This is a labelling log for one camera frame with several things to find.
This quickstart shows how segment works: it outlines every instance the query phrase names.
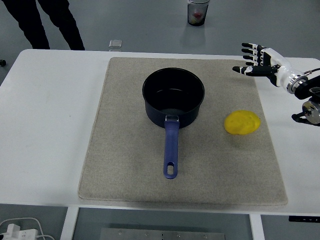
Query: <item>cable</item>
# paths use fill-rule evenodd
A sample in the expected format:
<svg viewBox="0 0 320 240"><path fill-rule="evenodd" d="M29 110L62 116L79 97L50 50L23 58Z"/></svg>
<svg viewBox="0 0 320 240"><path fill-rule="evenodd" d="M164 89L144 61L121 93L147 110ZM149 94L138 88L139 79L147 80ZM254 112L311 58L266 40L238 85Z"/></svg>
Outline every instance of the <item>cable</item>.
<svg viewBox="0 0 320 240"><path fill-rule="evenodd" d="M308 76L308 75L312 74L313 72L319 71L319 70L320 70L320 68L316 68L316 69L313 69L313 70L306 71L306 72L304 72L304 74L305 74L306 76Z"/></svg>
<svg viewBox="0 0 320 240"><path fill-rule="evenodd" d="M316 69L311 70L311 72L313 73L313 72L319 71L319 70L320 70L320 68L316 68Z"/></svg>
<svg viewBox="0 0 320 240"><path fill-rule="evenodd" d="M40 237L43 237L43 240L46 240L45 237L48 237L48 238L52 238L53 240L55 240L52 236L50 235L44 235L44 232L42 231L42 227L41 227L41 224L39 222L38 219L34 218L34 217L20 217L20 218L11 218L11 219L7 219L7 220L4 220L2 222L0 222L0 226L5 223L5 222L8 222L8 221L15 221L15 220L35 220L38 225L39 225L39 229L40 229L40 232L41 232L41 235L37 236L37 238L40 238Z"/></svg>
<svg viewBox="0 0 320 240"><path fill-rule="evenodd" d="M40 238L40 237L43 237L43 238L51 238L52 240L55 240L53 236L50 236L50 235L38 235L38 236L35 236L36 238Z"/></svg>

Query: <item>white table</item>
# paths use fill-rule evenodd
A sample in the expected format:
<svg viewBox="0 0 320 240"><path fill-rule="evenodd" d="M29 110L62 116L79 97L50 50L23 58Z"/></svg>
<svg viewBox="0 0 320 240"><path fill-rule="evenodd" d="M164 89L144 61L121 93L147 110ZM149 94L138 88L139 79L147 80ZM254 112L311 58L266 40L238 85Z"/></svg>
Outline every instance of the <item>white table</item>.
<svg viewBox="0 0 320 240"><path fill-rule="evenodd" d="M241 56L222 55L24 50L0 87L0 203L66 206L69 207L66 224L70 224L68 219L71 223L76 220L80 207L159 207L128 202L97 203L78 197L90 134L112 57L242 60ZM320 67L317 59L288 60L303 72ZM305 101L274 87L265 77L256 77L255 81L288 204L233 207L223 211L181 210L245 213L258 219L261 214L319 216L320 128L291 119L292 114L301 112ZM168 206L161 209L174 210Z"/></svg>

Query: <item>white cable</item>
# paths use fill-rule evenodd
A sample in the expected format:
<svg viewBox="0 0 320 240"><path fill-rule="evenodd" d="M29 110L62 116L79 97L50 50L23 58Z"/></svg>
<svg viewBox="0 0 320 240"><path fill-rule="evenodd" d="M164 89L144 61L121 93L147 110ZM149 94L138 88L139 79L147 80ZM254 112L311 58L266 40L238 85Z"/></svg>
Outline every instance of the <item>white cable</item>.
<svg viewBox="0 0 320 240"><path fill-rule="evenodd" d="M29 219L29 220L35 220L35 221L38 223L38 225L39 225L39 229L40 229L40 232L41 232L40 237L42 237L42 236L43 236L43 240L46 240L46 238L44 237L44 232L42 231L42 227L41 227L41 224L40 224L39 220L38 220L38 219L36 219L36 218L34 218L34 217L20 217L20 218L11 218L11 219L7 219L7 220L4 220L4 221L0 222L0 226L1 226L3 223L8 222L8 221L15 221L15 220L27 220L27 219Z"/></svg>
<svg viewBox="0 0 320 240"><path fill-rule="evenodd" d="M36 237L36 238L40 238L40 237L43 237L43 238L51 238L51 239L55 240L54 237L53 237L53 236L50 236L50 235L38 235L38 236L35 236L35 237Z"/></svg>

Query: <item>robot finger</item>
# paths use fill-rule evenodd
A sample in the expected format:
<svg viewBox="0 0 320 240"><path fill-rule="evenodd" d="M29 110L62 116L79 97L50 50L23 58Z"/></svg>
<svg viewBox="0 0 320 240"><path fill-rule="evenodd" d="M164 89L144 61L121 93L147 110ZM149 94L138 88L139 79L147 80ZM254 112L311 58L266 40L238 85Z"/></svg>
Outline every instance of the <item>robot finger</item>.
<svg viewBox="0 0 320 240"><path fill-rule="evenodd" d="M258 57L257 57L257 56L244 55L244 56L243 56L243 59L251 60L251 61L254 61L254 62L258 62Z"/></svg>
<svg viewBox="0 0 320 240"><path fill-rule="evenodd" d="M257 63L252 62L252 61L247 61L245 64L246 64L247 66L257 66L257 65L258 65Z"/></svg>
<svg viewBox="0 0 320 240"><path fill-rule="evenodd" d="M245 47L245 48L254 49L254 45L256 45L256 44L252 44L252 43L248 43L248 42L243 42L241 45L242 45L242 47Z"/></svg>
<svg viewBox="0 0 320 240"><path fill-rule="evenodd" d="M234 66L232 70L240 74L254 77L273 76L274 73L278 71L275 67L271 66Z"/></svg>
<svg viewBox="0 0 320 240"><path fill-rule="evenodd" d="M261 51L262 49L266 48L266 47L258 45L258 44L246 43L246 42L242 43L242 46L245 47L245 48L250 48L250 49L258 50L258 51Z"/></svg>
<svg viewBox="0 0 320 240"><path fill-rule="evenodd" d="M258 51L254 49L249 49L249 48L242 48L241 51L245 54L252 54L254 56L257 56Z"/></svg>

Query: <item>handle hole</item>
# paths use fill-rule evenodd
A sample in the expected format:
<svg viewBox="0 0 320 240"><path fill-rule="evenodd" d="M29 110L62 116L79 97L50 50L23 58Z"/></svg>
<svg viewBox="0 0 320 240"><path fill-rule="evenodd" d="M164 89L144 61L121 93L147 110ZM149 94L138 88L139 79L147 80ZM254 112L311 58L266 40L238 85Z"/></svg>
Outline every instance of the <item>handle hole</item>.
<svg viewBox="0 0 320 240"><path fill-rule="evenodd" d="M175 169L174 164L172 162L169 162L168 165L167 165L167 169L166 169L167 173L169 175L173 175L174 174L174 169Z"/></svg>

